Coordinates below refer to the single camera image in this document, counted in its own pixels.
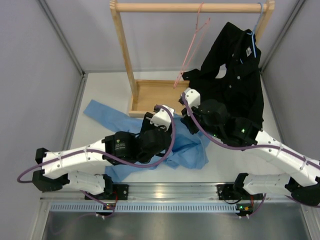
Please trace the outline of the light blue shirt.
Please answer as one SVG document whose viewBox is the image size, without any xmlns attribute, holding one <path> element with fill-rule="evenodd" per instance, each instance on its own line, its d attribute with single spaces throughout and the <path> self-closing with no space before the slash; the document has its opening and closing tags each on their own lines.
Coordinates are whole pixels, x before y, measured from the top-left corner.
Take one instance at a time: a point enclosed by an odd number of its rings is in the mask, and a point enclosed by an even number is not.
<svg viewBox="0 0 320 240">
<path fill-rule="evenodd" d="M 114 132 L 104 140 L 106 152 L 134 164 L 153 164 L 161 159 L 171 143 L 172 130 L 151 125 L 151 114 L 144 119 L 129 117 L 110 106 L 91 100 L 84 114 Z M 208 162 L 206 147 L 209 140 L 200 132 L 192 135 L 181 122 L 174 117 L 175 142 L 163 164 L 177 169 L 184 167 L 200 170 Z"/>
</svg>

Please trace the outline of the pink wire hanger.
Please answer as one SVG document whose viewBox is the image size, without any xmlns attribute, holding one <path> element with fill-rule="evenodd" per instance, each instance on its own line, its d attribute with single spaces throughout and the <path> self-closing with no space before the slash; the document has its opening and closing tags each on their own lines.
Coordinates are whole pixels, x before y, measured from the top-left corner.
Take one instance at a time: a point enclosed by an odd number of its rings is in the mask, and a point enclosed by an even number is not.
<svg viewBox="0 0 320 240">
<path fill-rule="evenodd" d="M 209 24 L 211 22 L 211 18 L 208 17 L 203 24 L 199 25 L 200 14 L 201 14 L 201 10 L 202 10 L 204 4 L 205 4 L 204 2 L 201 2 L 198 7 L 193 37 L 191 39 L 188 50 L 186 52 L 186 55 L 184 57 L 182 65 L 180 67 L 179 73 L 174 81 L 174 84 L 173 84 L 174 89 L 177 87 L 178 83 L 180 82 L 180 80 L 183 76 L 183 73 L 187 70 L 192 59 L 194 58 L 194 55 L 196 54 L 199 46 L 201 45 L 203 38 L 207 33 Z"/>
</svg>

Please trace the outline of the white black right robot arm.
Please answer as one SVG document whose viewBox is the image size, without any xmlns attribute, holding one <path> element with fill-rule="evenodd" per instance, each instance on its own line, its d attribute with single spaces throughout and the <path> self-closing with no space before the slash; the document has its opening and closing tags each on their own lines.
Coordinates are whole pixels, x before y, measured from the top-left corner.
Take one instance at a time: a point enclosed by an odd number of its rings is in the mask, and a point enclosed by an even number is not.
<svg viewBox="0 0 320 240">
<path fill-rule="evenodd" d="M 233 151 L 249 151 L 267 163 L 282 170 L 278 175 L 254 175 L 240 173 L 236 178 L 232 192 L 243 199 L 249 194 L 278 194 L 310 207 L 320 206 L 320 162 L 298 153 L 260 129 L 256 134 L 256 144 L 249 146 L 230 146 L 216 140 L 200 125 L 194 116 L 199 106 L 193 106 L 187 96 L 181 96 L 192 122 L 211 142 Z"/>
</svg>

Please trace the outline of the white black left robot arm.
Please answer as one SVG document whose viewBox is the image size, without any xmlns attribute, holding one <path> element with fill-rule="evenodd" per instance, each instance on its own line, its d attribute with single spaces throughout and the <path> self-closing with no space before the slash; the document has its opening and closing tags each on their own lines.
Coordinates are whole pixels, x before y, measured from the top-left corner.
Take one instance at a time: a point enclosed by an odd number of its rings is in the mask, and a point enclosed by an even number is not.
<svg viewBox="0 0 320 240">
<path fill-rule="evenodd" d="M 32 174 L 31 182 L 41 192 L 71 188 L 87 192 L 101 199 L 113 195 L 110 176 L 91 175 L 84 168 L 102 166 L 146 166 L 154 156 L 164 157 L 172 142 L 173 114 L 161 109 L 144 115 L 139 133 L 118 131 L 84 147 L 65 152 L 36 151 L 41 169 Z"/>
</svg>

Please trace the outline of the black shirt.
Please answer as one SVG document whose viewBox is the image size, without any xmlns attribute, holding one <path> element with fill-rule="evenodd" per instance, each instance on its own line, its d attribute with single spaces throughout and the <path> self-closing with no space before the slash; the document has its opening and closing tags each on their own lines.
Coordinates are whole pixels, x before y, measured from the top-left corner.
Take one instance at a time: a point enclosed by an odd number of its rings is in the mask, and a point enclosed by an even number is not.
<svg viewBox="0 0 320 240">
<path fill-rule="evenodd" d="M 259 64 L 262 52 L 251 30 L 227 22 L 199 69 L 183 73 L 201 101 L 215 99 L 233 117 L 263 126 L 264 98 Z"/>
</svg>

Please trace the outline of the wooden clothes rack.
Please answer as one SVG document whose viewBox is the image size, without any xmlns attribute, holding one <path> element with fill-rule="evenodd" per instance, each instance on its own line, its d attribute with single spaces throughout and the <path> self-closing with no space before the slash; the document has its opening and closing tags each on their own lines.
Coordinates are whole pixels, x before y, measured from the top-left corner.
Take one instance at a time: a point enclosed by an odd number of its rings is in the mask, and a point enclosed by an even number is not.
<svg viewBox="0 0 320 240">
<path fill-rule="evenodd" d="M 178 83 L 176 88 L 173 88 L 174 80 L 135 79 L 121 13 L 197 13 L 199 6 L 200 3 L 119 3 L 116 0 L 109 2 L 110 13 L 131 89 L 129 116 L 142 118 L 158 103 L 170 106 L 180 112 L 182 106 L 178 103 L 178 98 L 189 83 L 183 80 Z M 263 4 L 263 15 L 257 27 L 257 42 L 260 41 L 274 9 L 275 1 L 273 0 L 267 0 Z M 260 11 L 261 7 L 258 3 L 205 3 L 200 13 L 260 14 Z"/>
</svg>

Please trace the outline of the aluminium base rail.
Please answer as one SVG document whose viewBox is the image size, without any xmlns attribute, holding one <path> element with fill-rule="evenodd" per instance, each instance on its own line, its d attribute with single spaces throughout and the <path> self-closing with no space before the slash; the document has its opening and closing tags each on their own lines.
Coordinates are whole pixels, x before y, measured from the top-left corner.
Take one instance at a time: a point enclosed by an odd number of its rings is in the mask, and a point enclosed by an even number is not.
<svg viewBox="0 0 320 240">
<path fill-rule="evenodd" d="M 223 188 L 231 186 L 226 182 L 196 182 L 196 183 L 121 183 L 116 190 L 120 201 L 128 202 L 214 202 L 227 200 L 227 195 L 220 198 Z M 59 190 L 45 192 L 40 196 L 43 201 L 84 201 L 89 200 L 80 191 Z M 267 202 L 288 202 L 285 195 L 267 193 Z"/>
</svg>

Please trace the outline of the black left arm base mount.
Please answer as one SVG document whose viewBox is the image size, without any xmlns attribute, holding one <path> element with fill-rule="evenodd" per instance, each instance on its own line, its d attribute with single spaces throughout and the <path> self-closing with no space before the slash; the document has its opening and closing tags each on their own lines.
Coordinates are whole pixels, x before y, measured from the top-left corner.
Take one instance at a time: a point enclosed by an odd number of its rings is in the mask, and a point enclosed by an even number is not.
<svg viewBox="0 0 320 240">
<path fill-rule="evenodd" d="M 126 201 L 129 195 L 129 185 L 128 184 L 113 184 L 112 193 L 101 193 L 98 195 L 89 195 L 97 200 L 120 200 Z"/>
</svg>

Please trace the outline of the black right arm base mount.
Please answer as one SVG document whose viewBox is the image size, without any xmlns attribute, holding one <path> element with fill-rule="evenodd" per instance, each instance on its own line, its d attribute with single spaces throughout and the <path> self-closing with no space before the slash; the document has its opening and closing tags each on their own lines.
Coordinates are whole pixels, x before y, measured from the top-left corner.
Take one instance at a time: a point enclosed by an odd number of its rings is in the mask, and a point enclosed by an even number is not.
<svg viewBox="0 0 320 240">
<path fill-rule="evenodd" d="M 244 190 L 244 181 L 248 176 L 248 173 L 239 173 L 233 183 L 218 184 L 217 193 L 219 200 L 235 200 L 236 203 L 241 200 L 250 200 L 252 195 Z"/>
</svg>

